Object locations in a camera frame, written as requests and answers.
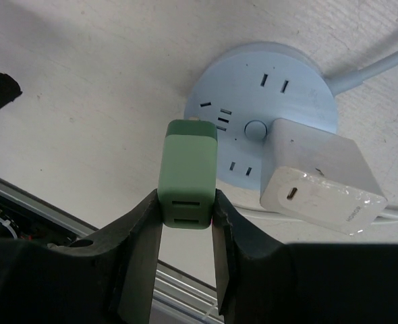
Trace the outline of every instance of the outlet slot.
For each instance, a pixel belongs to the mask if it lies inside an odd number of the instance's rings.
[[[173,206],[200,206],[200,202],[196,201],[172,201]]]
[[[220,109],[221,113],[226,113],[227,115],[232,115],[232,111],[226,110],[226,109]]]
[[[289,191],[289,194],[287,195],[287,200],[292,200],[297,191],[298,191],[298,188],[293,187],[291,189],[291,191]]]
[[[223,123],[226,123],[226,124],[228,124],[229,123],[229,120],[228,119],[224,119],[224,118],[217,118],[220,122],[223,122]]]
[[[281,93],[285,93],[288,84],[289,84],[289,81],[285,80],[285,83],[283,83],[283,86],[281,87],[281,90],[280,90]]]
[[[260,86],[265,86],[266,83],[266,79],[268,78],[268,74],[264,74],[263,78],[262,78],[262,82],[260,83]]]
[[[197,225],[199,224],[199,221],[197,219],[178,219],[174,218],[173,222],[176,224],[192,224],[192,225]]]

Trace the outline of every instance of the power cord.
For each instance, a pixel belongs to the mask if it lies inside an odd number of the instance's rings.
[[[260,209],[254,209],[235,204],[233,206],[237,209],[238,213],[249,218],[273,220],[273,221],[302,221],[301,219],[296,219],[290,216],[274,213],[271,211],[263,211]],[[398,211],[393,209],[385,209],[374,220],[373,225],[389,225],[394,223],[398,223]]]
[[[326,83],[332,94],[337,96],[342,92],[361,86],[365,80],[377,76],[397,65],[398,51],[360,70],[350,71],[341,76],[328,79]]]

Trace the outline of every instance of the extension socket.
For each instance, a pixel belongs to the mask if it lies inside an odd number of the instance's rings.
[[[232,49],[203,73],[184,118],[216,124],[217,177],[260,189],[263,145],[277,118],[337,131],[337,104],[320,70],[303,53],[277,43]]]
[[[374,221],[387,200],[354,141],[277,119],[264,145],[260,204],[354,234]]]

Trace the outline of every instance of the white charger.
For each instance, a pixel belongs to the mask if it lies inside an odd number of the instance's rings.
[[[338,232],[368,227],[387,206],[357,144],[276,119],[264,144],[260,204]]]

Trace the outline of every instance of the green charger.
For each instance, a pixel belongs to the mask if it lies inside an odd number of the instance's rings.
[[[209,121],[174,120],[168,127],[157,194],[163,221],[176,228],[211,224],[217,176],[217,129]]]

